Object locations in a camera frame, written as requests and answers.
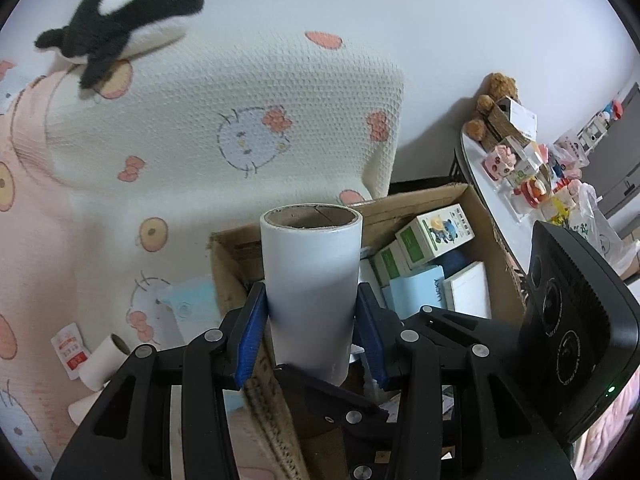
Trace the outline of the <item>white paper roll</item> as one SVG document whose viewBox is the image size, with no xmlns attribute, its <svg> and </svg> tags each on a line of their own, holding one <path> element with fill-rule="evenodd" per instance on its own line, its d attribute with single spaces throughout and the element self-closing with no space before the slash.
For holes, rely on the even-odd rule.
<svg viewBox="0 0 640 480">
<path fill-rule="evenodd" d="M 260 218 L 274 359 L 341 385 L 348 374 L 362 215 L 328 204 L 274 208 Z"/>
<path fill-rule="evenodd" d="M 122 338 L 115 334 L 107 336 L 79 367 L 80 381 L 93 392 L 101 390 L 129 355 L 129 347 Z"/>
<path fill-rule="evenodd" d="M 68 416 L 70 416 L 70 420 L 79 427 L 82 421 L 85 419 L 93 404 L 96 403 L 96 400 L 99 399 L 99 396 L 103 390 L 98 390 L 85 396 L 84 398 L 70 404 L 67 408 Z"/>
</svg>

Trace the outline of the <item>white green cartoon carton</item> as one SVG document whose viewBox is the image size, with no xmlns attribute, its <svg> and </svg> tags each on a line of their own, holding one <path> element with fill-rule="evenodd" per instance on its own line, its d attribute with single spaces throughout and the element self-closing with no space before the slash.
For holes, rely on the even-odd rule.
<svg viewBox="0 0 640 480">
<path fill-rule="evenodd" d="M 410 269 L 420 268 L 474 237 L 471 222 L 459 204 L 418 214 L 396 233 Z"/>
</svg>

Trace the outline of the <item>green white small carton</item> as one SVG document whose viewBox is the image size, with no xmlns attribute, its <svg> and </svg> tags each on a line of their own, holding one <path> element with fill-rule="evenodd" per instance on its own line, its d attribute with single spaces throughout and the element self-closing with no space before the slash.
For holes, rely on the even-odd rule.
<svg viewBox="0 0 640 480">
<path fill-rule="evenodd" d="M 405 278 L 412 274 L 398 240 L 393 240 L 373 256 L 372 268 L 381 287 L 387 286 L 395 278 Z"/>
</svg>

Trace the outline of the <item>red white sachet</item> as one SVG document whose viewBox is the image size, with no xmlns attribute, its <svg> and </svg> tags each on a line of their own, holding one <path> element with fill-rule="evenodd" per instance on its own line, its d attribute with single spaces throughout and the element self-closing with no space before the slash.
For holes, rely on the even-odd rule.
<svg viewBox="0 0 640 480">
<path fill-rule="evenodd" d="M 76 323 L 62 327 L 51 339 L 53 350 L 70 380 L 79 378 L 79 369 L 91 356 Z"/>
</svg>

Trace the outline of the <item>white side table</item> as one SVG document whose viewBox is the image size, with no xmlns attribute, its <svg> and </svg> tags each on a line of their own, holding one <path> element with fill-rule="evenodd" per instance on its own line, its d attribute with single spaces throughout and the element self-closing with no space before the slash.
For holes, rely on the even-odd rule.
<svg viewBox="0 0 640 480">
<path fill-rule="evenodd" d="M 570 181 L 549 200 L 532 207 L 515 194 L 508 182 L 496 181 L 488 174 L 483 166 L 486 153 L 465 133 L 460 134 L 456 159 L 466 180 L 484 200 L 506 247 L 522 271 L 529 268 L 534 223 L 552 220 L 582 236 L 612 264 L 621 278 L 634 273 L 632 267 L 638 256 L 639 243 L 632 238 L 622 240 L 613 230 L 600 211 L 596 191 L 590 184 Z"/>
</svg>

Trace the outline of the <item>light blue refill pouch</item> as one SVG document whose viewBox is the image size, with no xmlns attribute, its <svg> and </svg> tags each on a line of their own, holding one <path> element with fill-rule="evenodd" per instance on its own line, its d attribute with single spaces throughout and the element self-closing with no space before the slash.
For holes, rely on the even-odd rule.
<svg viewBox="0 0 640 480">
<path fill-rule="evenodd" d="M 167 285 L 157 299 L 171 310 L 185 344 L 221 324 L 222 314 L 216 303 L 212 278 L 192 278 Z"/>
</svg>

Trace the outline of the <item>cardboard box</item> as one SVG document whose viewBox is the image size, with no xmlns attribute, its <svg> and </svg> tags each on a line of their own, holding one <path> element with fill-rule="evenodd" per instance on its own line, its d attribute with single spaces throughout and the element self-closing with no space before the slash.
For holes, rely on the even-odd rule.
<svg viewBox="0 0 640 480">
<path fill-rule="evenodd" d="M 446 252 L 441 262 L 410 269 L 396 232 L 419 214 L 434 212 L 435 218 L 430 223 L 433 228 L 445 235 L 457 233 L 454 218 L 444 211 L 449 206 L 463 210 L 474 238 Z M 424 304 L 446 307 L 444 279 L 480 261 L 485 268 L 484 292 L 466 302 L 463 311 L 521 325 L 524 304 L 513 262 L 488 209 L 471 185 L 453 183 L 372 202 L 357 200 L 354 207 L 363 218 L 363 277 L 372 285 L 382 306 L 395 311 L 400 318 L 415 314 Z M 258 224 L 210 234 L 209 250 L 219 309 L 228 312 L 242 306 L 250 285 L 264 276 Z M 264 468 L 273 478 L 308 478 L 288 404 L 271 370 L 269 347 L 258 352 L 243 400 L 239 414 L 230 418 L 232 445 L 241 477 L 254 479 L 262 468 L 250 457 L 250 452 L 256 451 L 265 457 Z"/>
</svg>

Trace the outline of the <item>pink cake figurine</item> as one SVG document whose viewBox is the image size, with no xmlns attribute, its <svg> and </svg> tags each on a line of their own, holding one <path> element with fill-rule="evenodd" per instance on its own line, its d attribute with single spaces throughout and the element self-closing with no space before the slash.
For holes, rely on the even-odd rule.
<svg viewBox="0 0 640 480">
<path fill-rule="evenodd" d="M 498 144 L 486 155 L 482 166 L 491 180 L 498 182 L 515 169 L 517 162 L 518 156 L 510 146 Z"/>
</svg>

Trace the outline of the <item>pink Hello Kitty blanket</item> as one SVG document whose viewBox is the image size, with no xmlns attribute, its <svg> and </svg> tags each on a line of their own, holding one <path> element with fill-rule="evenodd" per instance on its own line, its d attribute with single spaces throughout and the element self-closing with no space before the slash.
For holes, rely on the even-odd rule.
<svg viewBox="0 0 640 480">
<path fill-rule="evenodd" d="M 75 431 L 72 382 L 52 338 L 76 318 L 68 193 L 46 119 L 62 72 L 30 82 L 1 117 L 1 434 L 33 479 L 51 477 Z"/>
</svg>

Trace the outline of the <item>brown teddy bear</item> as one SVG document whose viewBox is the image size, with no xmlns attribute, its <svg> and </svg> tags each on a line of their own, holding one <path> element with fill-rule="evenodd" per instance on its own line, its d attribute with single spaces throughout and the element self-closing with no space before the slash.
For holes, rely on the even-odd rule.
<svg viewBox="0 0 640 480">
<path fill-rule="evenodd" d="M 518 86 L 514 78 L 503 73 L 490 73 L 483 81 L 483 88 L 477 97 L 473 115 L 464 126 L 464 133 L 480 143 L 488 133 L 488 117 L 497 103 L 503 98 L 520 102 Z"/>
</svg>

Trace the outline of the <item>cream Hello Kitty pillow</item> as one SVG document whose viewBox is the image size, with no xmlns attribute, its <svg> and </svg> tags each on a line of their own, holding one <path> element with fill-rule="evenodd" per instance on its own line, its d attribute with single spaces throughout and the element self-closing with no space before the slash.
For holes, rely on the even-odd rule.
<svg viewBox="0 0 640 480">
<path fill-rule="evenodd" d="M 157 295 L 212 277 L 210 234 L 277 206 L 388 191 L 404 76 L 348 40 L 189 35 L 117 65 L 96 90 L 78 81 L 71 70 L 58 85 L 46 131 L 89 344 L 183 344 Z"/>
</svg>

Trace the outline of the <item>orca plush toy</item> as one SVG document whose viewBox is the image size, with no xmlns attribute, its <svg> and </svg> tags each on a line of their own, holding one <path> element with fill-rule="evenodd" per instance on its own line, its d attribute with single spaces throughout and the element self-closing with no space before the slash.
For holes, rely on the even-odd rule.
<svg viewBox="0 0 640 480">
<path fill-rule="evenodd" d="M 68 24 L 42 32 L 35 48 L 84 66 L 79 87 L 91 89 L 116 62 L 182 38 L 204 2 L 81 0 Z"/>
</svg>

